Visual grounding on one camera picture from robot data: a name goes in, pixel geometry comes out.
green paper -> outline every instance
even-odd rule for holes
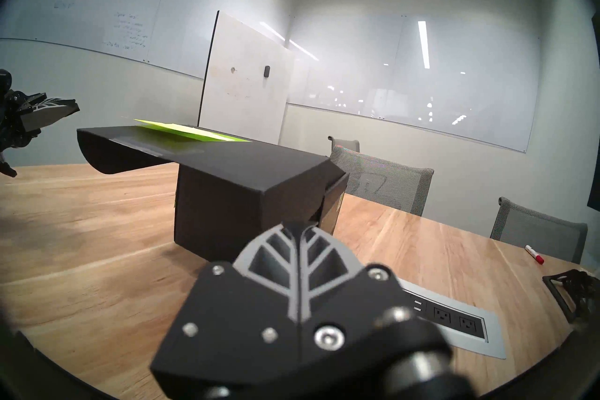
[[[243,138],[233,137],[231,135],[218,134],[216,132],[205,131],[203,129],[196,129],[194,127],[182,126],[180,124],[167,124],[164,122],[154,122],[151,120],[135,119],[138,122],[146,124],[145,127],[154,129],[157,131],[169,132],[175,135],[181,135],[183,137],[193,138],[195,140],[201,140],[203,142],[248,142]]]

glass whiteboard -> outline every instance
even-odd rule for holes
[[[306,14],[290,49],[289,103],[527,150],[540,62],[531,30],[441,15]]]

wooden table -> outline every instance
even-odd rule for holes
[[[178,166],[105,176],[88,165],[0,177],[0,299],[15,329],[83,381],[120,399],[165,398],[149,363],[200,269],[173,242]],[[335,229],[363,263],[495,312],[506,360],[455,349],[487,392],[570,331],[542,275],[576,267],[346,195]]]

office chair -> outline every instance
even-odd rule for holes
[[[417,216],[423,214],[433,169],[405,166],[341,146],[333,147],[331,161],[349,174],[346,193]]]
[[[331,135],[327,138],[331,140],[331,150],[334,149],[334,146],[341,145],[344,148],[352,150],[353,152],[361,152],[361,144],[358,142],[358,140],[342,140],[340,138],[333,138]]]
[[[536,252],[579,264],[586,244],[587,224],[563,221],[498,199],[500,209],[491,239],[517,247],[529,245]]]

white wall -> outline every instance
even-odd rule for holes
[[[273,2],[291,16],[295,0]],[[207,34],[212,34],[212,23]],[[133,118],[197,122],[203,81],[190,75],[109,54],[12,39],[0,39],[0,68],[12,73],[13,89],[74,98],[81,109],[44,128],[28,147],[5,150],[13,166],[85,162],[77,128],[130,125]]]
[[[311,8],[384,5],[495,21],[538,21],[538,0],[305,0]],[[539,0],[542,66],[527,153],[361,116],[288,105],[280,144],[328,154],[328,135],[361,151],[435,169],[424,217],[489,236],[505,196],[523,206],[587,222],[583,264],[600,255],[600,213],[588,208],[600,134],[600,69],[589,0]]]

